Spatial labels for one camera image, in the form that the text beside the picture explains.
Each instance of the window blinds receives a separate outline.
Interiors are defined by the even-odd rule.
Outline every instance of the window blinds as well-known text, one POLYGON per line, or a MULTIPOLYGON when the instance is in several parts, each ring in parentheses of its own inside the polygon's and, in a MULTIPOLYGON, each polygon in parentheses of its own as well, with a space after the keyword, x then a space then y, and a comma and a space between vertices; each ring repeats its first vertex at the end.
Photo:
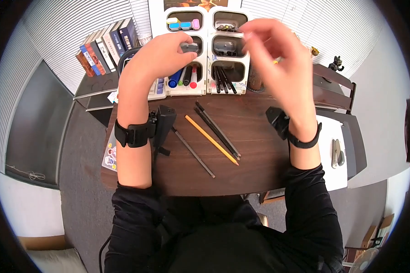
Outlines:
POLYGON ((91 32, 133 17, 140 34, 150 33, 147 0, 35 0, 22 22, 44 61, 75 94, 85 75, 75 58, 91 32))
POLYGON ((370 0, 243 0, 254 18, 275 18, 286 24, 319 55, 314 63, 328 66, 340 56, 350 77, 380 36, 383 17, 370 0))
POLYGON ((6 148, 15 109, 27 82, 41 61, 24 26, 17 24, 0 61, 1 173, 5 173, 6 148))

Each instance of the photograph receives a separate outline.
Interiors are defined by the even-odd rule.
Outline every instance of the photograph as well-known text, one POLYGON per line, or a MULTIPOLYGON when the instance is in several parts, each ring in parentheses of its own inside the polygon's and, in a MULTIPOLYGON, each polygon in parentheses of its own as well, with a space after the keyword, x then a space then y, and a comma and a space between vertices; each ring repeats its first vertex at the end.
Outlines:
POLYGON ((172 7, 203 7, 207 11, 214 6, 228 6, 228 0, 164 0, 164 10, 172 7))

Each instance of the blue marker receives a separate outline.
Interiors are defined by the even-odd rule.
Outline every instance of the blue marker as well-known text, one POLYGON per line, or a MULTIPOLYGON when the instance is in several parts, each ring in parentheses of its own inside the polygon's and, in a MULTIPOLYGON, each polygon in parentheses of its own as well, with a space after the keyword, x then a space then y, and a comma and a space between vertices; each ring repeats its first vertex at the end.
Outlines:
POLYGON ((182 22, 182 23, 180 23, 180 28, 182 30, 191 30, 192 29, 191 28, 191 22, 182 22))
POLYGON ((182 70, 184 70, 184 68, 181 68, 178 72, 176 72, 175 74, 171 75, 169 77, 169 87, 170 88, 175 88, 177 86, 177 83, 179 82, 179 78, 180 78, 180 74, 182 73, 182 70))
POLYGON ((169 29, 171 30, 171 31, 178 31, 178 30, 181 30, 181 28, 180 28, 180 24, 179 23, 172 23, 172 24, 169 24, 169 29))

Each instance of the wooden desk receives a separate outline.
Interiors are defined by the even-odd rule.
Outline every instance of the wooden desk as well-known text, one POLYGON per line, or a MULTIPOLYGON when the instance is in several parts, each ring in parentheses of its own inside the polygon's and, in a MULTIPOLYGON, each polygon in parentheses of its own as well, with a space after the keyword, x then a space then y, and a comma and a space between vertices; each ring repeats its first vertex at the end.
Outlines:
MULTIPOLYGON (((216 176, 215 179, 210 177, 176 135, 170 132, 164 148, 170 150, 171 154, 168 157, 158 156, 156 175, 153 178, 153 183, 161 187, 165 194, 216 196, 256 193, 284 187, 279 175, 280 170, 290 165, 289 150, 287 141, 279 138, 265 116, 269 106, 276 106, 276 101, 267 93, 247 92, 241 96, 174 96, 150 101, 149 107, 156 110, 160 104, 176 110, 175 128, 216 176), (219 140, 194 112, 195 101, 201 103, 240 151, 240 166, 230 162, 184 118, 188 114, 216 141, 219 140)), ((104 152, 116 117, 117 105, 112 111, 101 152, 104 152)), ((104 185, 117 187, 117 173, 100 168, 104 185)))

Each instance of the black shirt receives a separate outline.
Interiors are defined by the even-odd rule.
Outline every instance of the black shirt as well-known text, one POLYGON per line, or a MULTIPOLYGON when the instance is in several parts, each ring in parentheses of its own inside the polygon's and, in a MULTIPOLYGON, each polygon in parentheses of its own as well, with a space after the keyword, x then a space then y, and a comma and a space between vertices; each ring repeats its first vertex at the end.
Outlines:
POLYGON ((255 211, 245 202, 234 210, 231 224, 199 227, 163 245, 157 226, 166 211, 157 189, 118 185, 112 197, 115 216, 104 272, 245 271, 228 268, 235 264, 258 272, 342 272, 342 235, 323 175, 319 165, 310 170, 290 167, 281 177, 286 181, 287 207, 283 233, 256 224, 255 211), (243 252, 243 242, 249 251, 243 252), (214 253, 208 253, 210 244, 214 253))

